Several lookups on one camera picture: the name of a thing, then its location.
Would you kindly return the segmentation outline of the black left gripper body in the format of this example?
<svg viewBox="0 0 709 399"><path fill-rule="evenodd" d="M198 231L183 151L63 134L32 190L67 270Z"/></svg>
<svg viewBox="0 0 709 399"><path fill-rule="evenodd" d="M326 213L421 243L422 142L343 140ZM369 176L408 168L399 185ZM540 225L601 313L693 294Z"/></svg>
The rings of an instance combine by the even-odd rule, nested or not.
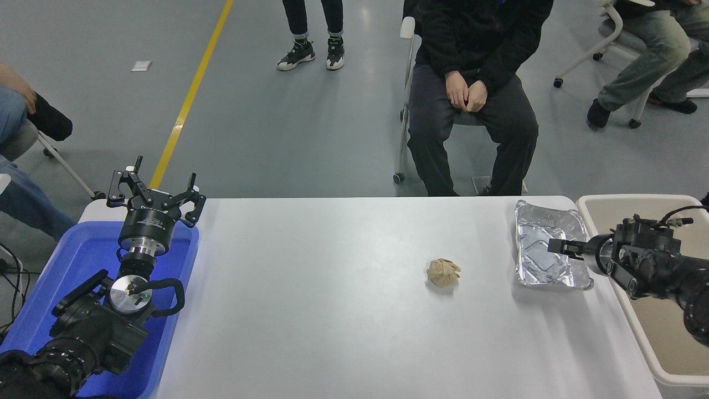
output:
<svg viewBox="0 0 709 399"><path fill-rule="evenodd" d="M117 239L121 248L137 247L144 242L153 242L156 248L170 247L181 213L178 208L162 209L171 197L167 192L151 190L150 197L150 204L138 194L129 199L129 211Z"/></svg>

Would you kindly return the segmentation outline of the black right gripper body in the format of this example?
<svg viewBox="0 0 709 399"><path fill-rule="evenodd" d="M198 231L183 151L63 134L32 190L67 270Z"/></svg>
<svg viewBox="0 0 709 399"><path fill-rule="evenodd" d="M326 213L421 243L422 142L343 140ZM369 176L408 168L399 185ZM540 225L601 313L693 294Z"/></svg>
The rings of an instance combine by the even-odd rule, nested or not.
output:
<svg viewBox="0 0 709 399"><path fill-rule="evenodd" d="M613 235L596 235L585 244L585 264L598 275L608 275L607 267L613 255Z"/></svg>

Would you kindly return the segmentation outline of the person's hand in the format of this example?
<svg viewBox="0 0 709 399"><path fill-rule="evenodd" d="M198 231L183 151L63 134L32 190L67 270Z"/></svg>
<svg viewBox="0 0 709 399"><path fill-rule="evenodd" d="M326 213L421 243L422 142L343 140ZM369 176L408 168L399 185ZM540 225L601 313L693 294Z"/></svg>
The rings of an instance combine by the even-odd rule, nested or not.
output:
<svg viewBox="0 0 709 399"><path fill-rule="evenodd" d="M1 86L12 89L24 98L25 108L27 109L29 115L36 113L35 105L37 101L37 93L33 88L31 88L30 84L28 84L25 79L21 78L16 71L14 71L9 65L5 65L5 63L1 63Z"/></svg>

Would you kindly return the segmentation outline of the person's left hand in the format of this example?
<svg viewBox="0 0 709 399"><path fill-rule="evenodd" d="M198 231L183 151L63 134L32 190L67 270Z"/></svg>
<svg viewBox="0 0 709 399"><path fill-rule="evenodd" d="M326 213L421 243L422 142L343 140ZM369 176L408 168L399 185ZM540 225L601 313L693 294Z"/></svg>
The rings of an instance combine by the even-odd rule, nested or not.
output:
<svg viewBox="0 0 709 399"><path fill-rule="evenodd" d="M488 99L488 89L485 83L477 80L471 84L467 90L467 100L464 103L464 111L468 113L476 113L481 111L486 105Z"/></svg>

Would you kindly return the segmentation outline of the person's right hand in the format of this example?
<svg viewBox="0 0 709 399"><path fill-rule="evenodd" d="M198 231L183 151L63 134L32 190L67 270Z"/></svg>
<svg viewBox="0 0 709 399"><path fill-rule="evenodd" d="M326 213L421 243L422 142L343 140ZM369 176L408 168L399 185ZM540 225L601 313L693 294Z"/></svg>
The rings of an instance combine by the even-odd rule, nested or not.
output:
<svg viewBox="0 0 709 399"><path fill-rule="evenodd" d="M449 71L445 74L445 91L454 109L469 112L467 106L469 87L459 71Z"/></svg>

